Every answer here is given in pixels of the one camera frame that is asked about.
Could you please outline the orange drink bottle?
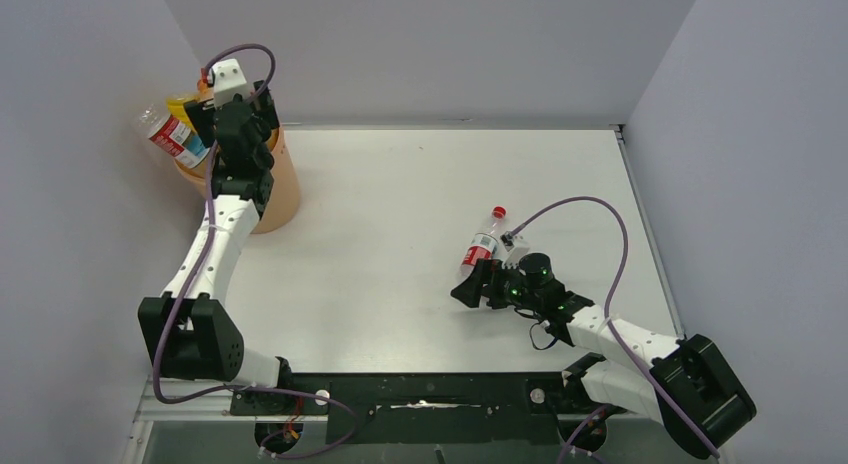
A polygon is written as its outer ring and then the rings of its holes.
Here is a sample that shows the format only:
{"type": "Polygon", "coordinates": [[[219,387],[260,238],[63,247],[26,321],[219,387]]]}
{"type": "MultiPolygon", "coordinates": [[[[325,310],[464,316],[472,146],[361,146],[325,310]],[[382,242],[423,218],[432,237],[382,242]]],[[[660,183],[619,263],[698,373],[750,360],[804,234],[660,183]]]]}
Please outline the orange drink bottle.
{"type": "Polygon", "coordinates": [[[214,99],[214,89],[208,84],[205,77],[201,77],[196,83],[196,100],[206,102],[214,99]]]}

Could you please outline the yellow-label bottle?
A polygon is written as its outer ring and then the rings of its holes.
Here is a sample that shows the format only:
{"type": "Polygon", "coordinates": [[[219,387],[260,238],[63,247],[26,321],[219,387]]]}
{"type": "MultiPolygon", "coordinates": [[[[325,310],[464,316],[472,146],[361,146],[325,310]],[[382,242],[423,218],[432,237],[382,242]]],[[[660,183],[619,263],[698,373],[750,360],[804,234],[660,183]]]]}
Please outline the yellow-label bottle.
{"type": "Polygon", "coordinates": [[[165,97],[165,105],[168,111],[191,129],[194,129],[194,126],[186,112],[185,104],[195,101],[196,97],[197,95],[195,93],[174,93],[165,97]]]}

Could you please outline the red-blue label bottle red cap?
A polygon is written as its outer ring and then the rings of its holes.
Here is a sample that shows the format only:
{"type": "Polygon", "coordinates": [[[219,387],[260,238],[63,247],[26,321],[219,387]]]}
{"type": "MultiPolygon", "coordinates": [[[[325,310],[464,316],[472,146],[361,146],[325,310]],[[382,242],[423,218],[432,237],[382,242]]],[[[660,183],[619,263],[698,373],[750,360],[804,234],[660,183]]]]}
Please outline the red-blue label bottle red cap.
{"type": "Polygon", "coordinates": [[[504,207],[495,206],[478,226],[459,266],[462,278],[471,274],[477,261],[491,259],[496,254],[500,246],[499,236],[504,233],[506,216],[507,210],[504,207]]]}

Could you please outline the red-label bottle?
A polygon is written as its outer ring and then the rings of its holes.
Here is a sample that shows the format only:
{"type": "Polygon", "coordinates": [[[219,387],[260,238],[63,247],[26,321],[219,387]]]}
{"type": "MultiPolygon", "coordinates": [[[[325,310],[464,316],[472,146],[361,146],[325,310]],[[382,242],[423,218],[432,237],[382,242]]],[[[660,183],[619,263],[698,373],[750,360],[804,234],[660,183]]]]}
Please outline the red-label bottle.
{"type": "Polygon", "coordinates": [[[132,126],[141,137],[186,168],[200,165],[209,152],[196,133],[164,104],[149,105],[132,119],[132,126]]]}

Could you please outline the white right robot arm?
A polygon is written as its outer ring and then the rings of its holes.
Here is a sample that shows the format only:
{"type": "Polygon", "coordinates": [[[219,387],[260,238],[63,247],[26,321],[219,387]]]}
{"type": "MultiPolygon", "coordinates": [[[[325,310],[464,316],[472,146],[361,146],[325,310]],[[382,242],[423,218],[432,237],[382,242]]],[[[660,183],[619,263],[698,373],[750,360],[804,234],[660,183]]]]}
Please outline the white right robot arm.
{"type": "Polygon", "coordinates": [[[663,335],[605,315],[557,280],[543,253],[515,264],[479,260],[450,295],[469,308],[528,312],[556,341],[586,352],[562,372],[568,406],[585,411],[598,403],[639,414],[695,458],[710,457],[757,414],[712,340],[663,335]]]}

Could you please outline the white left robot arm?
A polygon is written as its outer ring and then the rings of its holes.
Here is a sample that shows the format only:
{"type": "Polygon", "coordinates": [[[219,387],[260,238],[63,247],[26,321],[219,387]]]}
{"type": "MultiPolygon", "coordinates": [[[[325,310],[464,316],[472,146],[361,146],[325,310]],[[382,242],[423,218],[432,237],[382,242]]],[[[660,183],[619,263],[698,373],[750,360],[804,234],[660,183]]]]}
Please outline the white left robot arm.
{"type": "Polygon", "coordinates": [[[234,388],[280,388],[286,359],[250,349],[224,305],[247,238],[270,201],[274,158],[267,144],[279,130],[263,81],[246,97],[187,104],[213,152],[206,173],[205,214],[185,261],[158,297],[144,298],[138,320],[153,378],[217,381],[234,388]]]}

